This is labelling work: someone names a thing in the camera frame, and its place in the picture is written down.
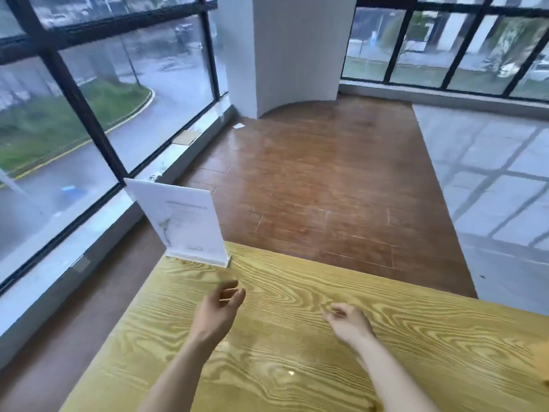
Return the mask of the person's left hand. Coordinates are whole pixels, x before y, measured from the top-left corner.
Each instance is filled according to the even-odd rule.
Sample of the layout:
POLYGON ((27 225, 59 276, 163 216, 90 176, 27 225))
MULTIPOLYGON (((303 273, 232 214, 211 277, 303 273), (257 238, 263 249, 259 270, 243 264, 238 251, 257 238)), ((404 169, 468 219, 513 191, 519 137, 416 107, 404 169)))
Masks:
POLYGON ((237 316, 228 308, 228 301, 237 289, 243 289, 238 280, 223 281, 203 298, 196 308, 190 339, 214 348, 226 337, 237 316))

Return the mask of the brown cardboard piece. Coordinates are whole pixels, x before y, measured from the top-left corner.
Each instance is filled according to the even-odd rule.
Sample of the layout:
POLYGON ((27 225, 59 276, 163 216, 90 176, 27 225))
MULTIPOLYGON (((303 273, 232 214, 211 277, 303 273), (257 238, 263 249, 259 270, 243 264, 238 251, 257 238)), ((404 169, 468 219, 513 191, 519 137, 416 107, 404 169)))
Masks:
POLYGON ((200 132, 194 131, 194 130, 184 130, 180 132, 173 140, 172 144, 176 145, 184 145, 189 146, 191 145, 196 138, 198 138, 201 135, 200 132))

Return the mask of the yellow wooden table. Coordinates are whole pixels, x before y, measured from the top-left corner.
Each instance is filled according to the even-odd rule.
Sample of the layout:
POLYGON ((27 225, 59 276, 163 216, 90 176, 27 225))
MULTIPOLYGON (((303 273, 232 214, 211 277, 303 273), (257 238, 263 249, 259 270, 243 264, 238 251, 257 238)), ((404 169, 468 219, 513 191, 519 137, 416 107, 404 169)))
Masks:
POLYGON ((445 412, 549 412, 536 366, 549 317, 227 243, 227 269, 156 264, 60 412, 134 412, 188 336, 196 305, 236 278, 246 299, 206 363, 193 412, 382 412, 371 381, 321 317, 357 305, 445 412))

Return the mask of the black framed window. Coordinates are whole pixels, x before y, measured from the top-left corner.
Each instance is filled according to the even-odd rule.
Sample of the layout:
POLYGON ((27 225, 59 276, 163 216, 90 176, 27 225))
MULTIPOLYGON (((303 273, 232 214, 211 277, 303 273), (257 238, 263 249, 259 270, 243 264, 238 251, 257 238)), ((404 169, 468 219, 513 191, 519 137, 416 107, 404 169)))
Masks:
POLYGON ((357 0, 341 76, 549 105, 549 0, 357 0))
POLYGON ((218 0, 0 0, 0 296, 227 90, 218 0))

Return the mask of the person's right forearm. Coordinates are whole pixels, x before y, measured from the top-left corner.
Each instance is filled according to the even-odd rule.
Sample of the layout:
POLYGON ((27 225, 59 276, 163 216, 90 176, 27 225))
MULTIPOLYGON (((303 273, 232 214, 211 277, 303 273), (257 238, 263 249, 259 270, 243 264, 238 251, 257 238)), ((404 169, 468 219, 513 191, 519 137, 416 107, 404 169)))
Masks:
POLYGON ((441 412, 378 339, 362 335, 351 345, 365 366, 385 412, 441 412))

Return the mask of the white pillar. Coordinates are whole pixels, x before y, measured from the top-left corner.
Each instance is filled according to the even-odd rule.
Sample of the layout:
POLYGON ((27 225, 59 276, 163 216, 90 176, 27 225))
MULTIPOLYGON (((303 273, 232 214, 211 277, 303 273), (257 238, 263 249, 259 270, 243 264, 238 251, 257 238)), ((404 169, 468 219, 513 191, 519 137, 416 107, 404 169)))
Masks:
POLYGON ((357 0, 217 0, 230 102, 258 119, 335 101, 357 0))

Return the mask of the person's right hand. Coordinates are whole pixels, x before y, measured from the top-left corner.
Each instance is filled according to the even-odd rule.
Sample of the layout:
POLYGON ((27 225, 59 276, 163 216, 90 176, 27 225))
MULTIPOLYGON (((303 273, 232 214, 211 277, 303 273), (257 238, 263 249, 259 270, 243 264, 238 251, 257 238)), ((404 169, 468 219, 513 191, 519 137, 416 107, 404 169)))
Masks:
POLYGON ((336 337, 347 346, 358 349, 365 341, 376 339, 372 325, 363 311, 348 304, 348 320, 343 324, 329 324, 336 337))

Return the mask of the person's left forearm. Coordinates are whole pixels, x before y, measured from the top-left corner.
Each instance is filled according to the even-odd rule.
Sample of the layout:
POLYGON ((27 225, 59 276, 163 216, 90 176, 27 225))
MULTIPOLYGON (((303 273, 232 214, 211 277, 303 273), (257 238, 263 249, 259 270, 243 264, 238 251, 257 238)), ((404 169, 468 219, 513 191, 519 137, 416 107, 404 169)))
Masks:
POLYGON ((137 412, 190 412, 205 363, 219 339, 190 337, 162 372, 137 412))

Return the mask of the white acrylic table sign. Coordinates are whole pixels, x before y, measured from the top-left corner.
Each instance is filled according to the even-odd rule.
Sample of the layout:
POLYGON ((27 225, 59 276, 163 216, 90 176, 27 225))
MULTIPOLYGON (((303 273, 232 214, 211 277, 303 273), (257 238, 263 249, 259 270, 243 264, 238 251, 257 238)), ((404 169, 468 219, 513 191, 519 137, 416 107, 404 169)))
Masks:
POLYGON ((166 247, 166 256, 228 267, 230 256, 209 191, 137 179, 125 182, 127 194, 166 247))

